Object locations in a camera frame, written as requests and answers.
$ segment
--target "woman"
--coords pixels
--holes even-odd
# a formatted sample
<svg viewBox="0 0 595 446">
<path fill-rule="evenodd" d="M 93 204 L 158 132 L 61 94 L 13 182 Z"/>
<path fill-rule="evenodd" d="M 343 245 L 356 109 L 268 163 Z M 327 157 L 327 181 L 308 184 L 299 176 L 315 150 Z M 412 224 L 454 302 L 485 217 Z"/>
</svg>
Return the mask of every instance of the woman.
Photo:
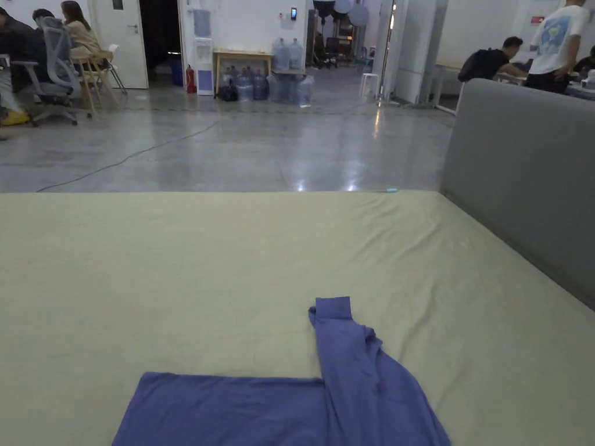
<svg viewBox="0 0 595 446">
<path fill-rule="evenodd" d="M 61 6 L 65 18 L 64 25 L 70 31 L 74 43 L 74 48 L 70 51 L 71 57 L 76 59 L 100 52 L 97 37 L 85 20 L 80 5 L 73 0 L 67 0 L 62 2 Z"/>
</svg>

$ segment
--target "gray headboard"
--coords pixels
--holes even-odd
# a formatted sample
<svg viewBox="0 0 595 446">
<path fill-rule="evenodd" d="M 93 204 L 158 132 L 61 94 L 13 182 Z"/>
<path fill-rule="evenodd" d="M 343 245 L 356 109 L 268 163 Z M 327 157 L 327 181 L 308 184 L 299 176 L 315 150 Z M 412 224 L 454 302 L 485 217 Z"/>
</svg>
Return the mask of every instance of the gray headboard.
<svg viewBox="0 0 595 446">
<path fill-rule="evenodd" d="M 442 193 L 595 309 L 595 102 L 469 82 Z"/>
</svg>

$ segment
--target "man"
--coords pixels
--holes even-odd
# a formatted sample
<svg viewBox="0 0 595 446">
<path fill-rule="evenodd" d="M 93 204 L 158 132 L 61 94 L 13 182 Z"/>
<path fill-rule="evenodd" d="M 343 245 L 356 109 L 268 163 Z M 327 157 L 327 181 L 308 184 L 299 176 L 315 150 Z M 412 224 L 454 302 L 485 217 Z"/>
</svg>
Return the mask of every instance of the man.
<svg viewBox="0 0 595 446">
<path fill-rule="evenodd" d="M 568 73 L 577 64 L 581 35 L 589 21 L 585 1 L 567 0 L 566 6 L 541 22 L 531 42 L 537 57 L 525 86 L 561 95 L 566 92 Z"/>
<path fill-rule="evenodd" d="M 12 61 L 34 61 L 40 64 L 36 72 L 40 79 L 47 78 L 47 55 L 42 33 L 18 20 L 14 20 L 0 8 L 0 54 L 8 54 Z M 10 66 L 10 70 L 0 71 L 0 104 L 8 109 L 8 116 L 2 125 L 22 124 L 29 121 L 14 92 L 31 83 L 24 67 Z"/>
<path fill-rule="evenodd" d="M 45 9 L 39 9 L 39 10 L 33 11 L 32 19 L 35 23 L 37 23 L 38 30 L 41 29 L 41 26 L 40 26 L 41 21 L 46 17 L 54 18 L 55 16 L 53 15 L 52 11 L 48 11 Z"/>
<path fill-rule="evenodd" d="M 463 66 L 459 80 L 467 82 L 474 78 L 493 79 L 496 73 L 527 77 L 525 71 L 511 64 L 511 59 L 519 52 L 522 44 L 522 39 L 509 37 L 504 41 L 502 49 L 484 49 L 474 53 Z"/>
<path fill-rule="evenodd" d="M 573 69 L 573 71 L 581 74 L 588 74 L 591 70 L 595 70 L 595 46 L 591 48 L 591 54 L 589 57 L 581 59 L 581 61 L 577 63 Z"/>
</svg>

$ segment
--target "purple shirt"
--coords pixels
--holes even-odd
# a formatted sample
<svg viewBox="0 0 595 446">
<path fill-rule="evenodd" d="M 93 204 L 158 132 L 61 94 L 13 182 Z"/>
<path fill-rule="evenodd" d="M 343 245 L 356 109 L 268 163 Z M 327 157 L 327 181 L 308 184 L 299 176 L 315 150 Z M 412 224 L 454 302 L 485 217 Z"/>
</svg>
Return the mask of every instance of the purple shirt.
<svg viewBox="0 0 595 446">
<path fill-rule="evenodd" d="M 352 319 L 348 297 L 316 299 L 309 317 L 323 379 L 146 373 L 112 446 L 450 445 L 416 379 Z"/>
</svg>

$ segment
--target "black bag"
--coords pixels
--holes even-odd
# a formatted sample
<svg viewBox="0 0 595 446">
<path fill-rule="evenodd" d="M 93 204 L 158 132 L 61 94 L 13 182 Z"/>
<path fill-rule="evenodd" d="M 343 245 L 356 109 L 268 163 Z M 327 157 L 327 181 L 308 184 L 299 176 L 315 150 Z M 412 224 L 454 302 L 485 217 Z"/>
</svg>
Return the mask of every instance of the black bag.
<svg viewBox="0 0 595 446">
<path fill-rule="evenodd" d="M 459 81 L 467 82 L 475 77 L 478 77 L 481 66 L 483 65 L 483 62 L 486 60 L 486 56 L 490 53 L 490 51 L 491 48 L 480 49 L 469 56 L 465 62 L 465 65 L 463 65 L 463 68 L 461 68 L 461 72 L 459 73 L 458 77 Z"/>
<path fill-rule="evenodd" d="M 237 101 L 237 88 L 231 79 L 229 85 L 219 87 L 219 99 L 224 100 L 225 102 Z"/>
</svg>

